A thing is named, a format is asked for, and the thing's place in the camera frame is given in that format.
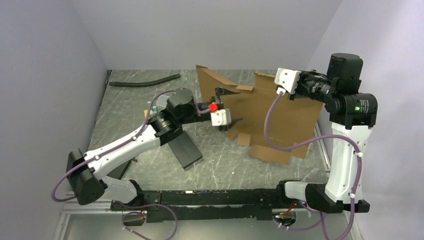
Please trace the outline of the brown cardboard paper box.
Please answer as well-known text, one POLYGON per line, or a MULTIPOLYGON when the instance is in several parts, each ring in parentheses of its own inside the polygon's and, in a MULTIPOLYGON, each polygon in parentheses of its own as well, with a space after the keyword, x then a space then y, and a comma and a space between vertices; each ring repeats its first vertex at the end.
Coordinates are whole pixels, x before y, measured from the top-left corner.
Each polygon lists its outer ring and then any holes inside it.
MULTIPOLYGON (((220 98, 224 107, 230 110, 232 119, 240 119, 226 132, 230 140, 237 138, 238 145, 250 147, 252 157, 267 162, 287 165, 290 156, 306 157, 307 145, 281 151, 272 148, 264 137, 266 115, 278 96, 273 75, 255 72, 254 85, 251 86, 237 84, 205 66, 196 66, 196 72, 203 102, 208 102, 215 95, 217 87, 234 92, 220 98)), ((290 147, 313 138, 322 106, 316 100, 289 100, 287 95, 282 96, 269 117, 269 139, 278 147, 290 147)))

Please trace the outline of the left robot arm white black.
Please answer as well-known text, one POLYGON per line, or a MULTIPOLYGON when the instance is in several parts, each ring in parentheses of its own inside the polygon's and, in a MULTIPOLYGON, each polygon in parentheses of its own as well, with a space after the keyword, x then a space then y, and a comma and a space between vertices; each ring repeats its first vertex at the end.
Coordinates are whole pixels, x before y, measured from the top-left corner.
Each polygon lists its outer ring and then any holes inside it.
POLYGON ((124 203, 137 210, 144 203, 144 194, 135 180, 111 178, 108 174, 140 154, 163 146, 184 133, 182 126, 210 121, 213 127, 227 132, 237 123, 224 107, 220 97, 234 92, 215 88, 207 102, 196 102, 188 88, 170 90, 165 109, 146 119, 143 124, 118 140, 83 153, 74 150, 68 155, 66 178, 80 205, 91 204, 101 197, 124 203))

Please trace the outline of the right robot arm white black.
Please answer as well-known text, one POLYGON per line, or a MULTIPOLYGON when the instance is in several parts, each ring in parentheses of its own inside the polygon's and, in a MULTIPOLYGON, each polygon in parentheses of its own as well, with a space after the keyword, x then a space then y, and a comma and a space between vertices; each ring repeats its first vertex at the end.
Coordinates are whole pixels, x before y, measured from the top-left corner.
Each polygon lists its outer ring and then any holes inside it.
POLYGON ((327 182, 281 181, 275 194, 280 207, 287 208, 299 200, 326 214, 370 210, 362 194, 362 159, 376 124, 378 102, 373 94, 359 91, 362 68, 363 60, 358 55, 334 53, 324 74, 314 70, 277 70, 274 82, 279 96, 324 104, 332 128, 329 138, 333 140, 327 182))

